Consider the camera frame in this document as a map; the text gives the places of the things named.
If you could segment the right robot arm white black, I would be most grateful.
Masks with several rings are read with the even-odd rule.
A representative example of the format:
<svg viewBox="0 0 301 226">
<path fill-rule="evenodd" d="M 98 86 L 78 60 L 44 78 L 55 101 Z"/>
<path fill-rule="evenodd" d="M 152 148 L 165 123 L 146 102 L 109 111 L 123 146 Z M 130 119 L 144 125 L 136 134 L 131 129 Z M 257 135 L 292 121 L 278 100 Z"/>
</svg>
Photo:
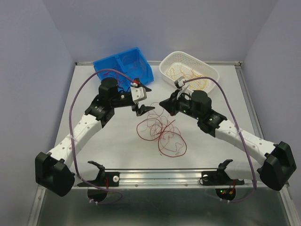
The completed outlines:
<svg viewBox="0 0 301 226">
<path fill-rule="evenodd" d="M 233 164 L 232 169 L 218 170 L 216 178 L 220 183 L 226 184 L 232 179 L 255 179 L 275 191 L 283 188 L 297 169 L 291 147 L 287 143 L 281 141 L 276 144 L 238 129 L 224 115 L 212 109 L 212 100 L 204 91 L 197 90 L 191 97 L 186 96 L 176 90 L 159 105 L 171 116 L 183 113 L 196 119 L 204 133 L 235 146 L 257 162 L 252 166 L 243 167 L 239 163 Z"/>
</svg>

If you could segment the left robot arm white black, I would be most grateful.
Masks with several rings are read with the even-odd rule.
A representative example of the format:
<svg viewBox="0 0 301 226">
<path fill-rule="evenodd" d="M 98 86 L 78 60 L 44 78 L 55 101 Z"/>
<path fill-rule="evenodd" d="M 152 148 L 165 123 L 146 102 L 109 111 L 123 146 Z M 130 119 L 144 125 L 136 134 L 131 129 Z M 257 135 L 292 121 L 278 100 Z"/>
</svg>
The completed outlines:
<svg viewBox="0 0 301 226">
<path fill-rule="evenodd" d="M 70 170 L 71 165 L 77 166 L 77 154 L 114 116 L 115 108 L 130 106 L 137 116 L 152 110 L 152 106 L 139 105 L 150 91 L 138 79 L 131 83 L 127 92 L 119 90 L 115 78 L 103 79 L 98 94 L 77 125 L 69 126 L 70 133 L 57 146 L 36 156 L 36 183 L 61 197 L 68 194 L 74 185 L 75 176 L 79 174 L 78 171 L 73 173 Z"/>
</svg>

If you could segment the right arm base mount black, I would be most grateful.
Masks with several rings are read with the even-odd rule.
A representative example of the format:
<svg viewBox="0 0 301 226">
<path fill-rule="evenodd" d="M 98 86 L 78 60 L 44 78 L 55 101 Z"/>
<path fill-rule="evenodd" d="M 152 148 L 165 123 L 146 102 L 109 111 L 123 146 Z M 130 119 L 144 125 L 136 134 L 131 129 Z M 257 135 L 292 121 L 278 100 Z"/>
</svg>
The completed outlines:
<svg viewBox="0 0 301 226">
<path fill-rule="evenodd" d="M 212 171 L 201 172 L 199 183 L 203 186 L 233 186 L 233 185 L 244 185 L 244 180 L 230 179 L 226 174 L 225 170 L 227 166 L 233 162 L 228 159 L 218 165 L 218 168 Z"/>
</svg>

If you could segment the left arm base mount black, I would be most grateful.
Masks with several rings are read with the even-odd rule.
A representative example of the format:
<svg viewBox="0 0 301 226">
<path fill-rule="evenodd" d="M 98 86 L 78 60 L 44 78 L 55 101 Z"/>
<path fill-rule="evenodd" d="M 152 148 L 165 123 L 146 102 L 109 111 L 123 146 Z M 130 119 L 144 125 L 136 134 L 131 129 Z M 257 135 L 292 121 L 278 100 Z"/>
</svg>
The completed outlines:
<svg viewBox="0 0 301 226">
<path fill-rule="evenodd" d="M 95 161 L 88 161 L 89 164 L 92 164 L 98 168 L 98 173 L 93 180 L 88 180 L 88 183 L 81 182 L 77 184 L 78 187 L 118 187 L 119 186 L 119 176 L 118 171 L 106 171 L 105 167 Z"/>
</svg>

